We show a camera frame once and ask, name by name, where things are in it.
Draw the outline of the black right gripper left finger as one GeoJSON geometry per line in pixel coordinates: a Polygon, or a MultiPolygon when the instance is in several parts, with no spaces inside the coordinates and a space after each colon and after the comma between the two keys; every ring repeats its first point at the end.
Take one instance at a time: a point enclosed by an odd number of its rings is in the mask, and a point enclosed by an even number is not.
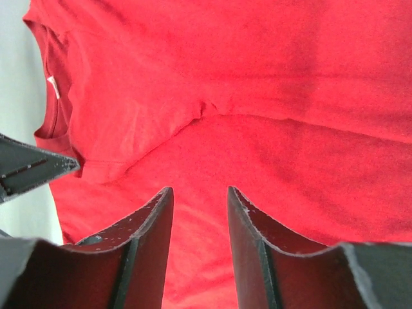
{"type": "Polygon", "coordinates": [[[173,190],[76,244],[1,238],[2,308],[160,308],[173,190]]]}

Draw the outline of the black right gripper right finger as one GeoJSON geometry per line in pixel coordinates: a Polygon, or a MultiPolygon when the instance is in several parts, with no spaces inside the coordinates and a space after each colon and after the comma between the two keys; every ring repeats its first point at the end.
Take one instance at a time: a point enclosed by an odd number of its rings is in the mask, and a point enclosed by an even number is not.
{"type": "Polygon", "coordinates": [[[229,187],[240,308],[410,308],[411,244],[326,246],[280,224],[229,187]]]}

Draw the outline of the dark red t-shirt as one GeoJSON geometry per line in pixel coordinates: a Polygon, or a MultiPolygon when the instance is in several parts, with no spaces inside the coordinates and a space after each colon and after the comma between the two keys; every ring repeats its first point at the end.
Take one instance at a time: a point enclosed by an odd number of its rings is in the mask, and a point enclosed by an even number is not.
{"type": "Polygon", "coordinates": [[[411,241],[410,1],[32,1],[37,145],[76,243],[174,189],[164,308],[236,308],[227,189],[318,242],[411,241]]]}

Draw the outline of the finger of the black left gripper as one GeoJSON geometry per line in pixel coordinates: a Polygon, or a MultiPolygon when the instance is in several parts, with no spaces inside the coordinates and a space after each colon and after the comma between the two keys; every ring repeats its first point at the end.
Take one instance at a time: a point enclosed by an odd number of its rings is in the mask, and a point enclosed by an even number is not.
{"type": "Polygon", "coordinates": [[[1,135],[1,203],[79,169],[72,157],[1,135]]]}

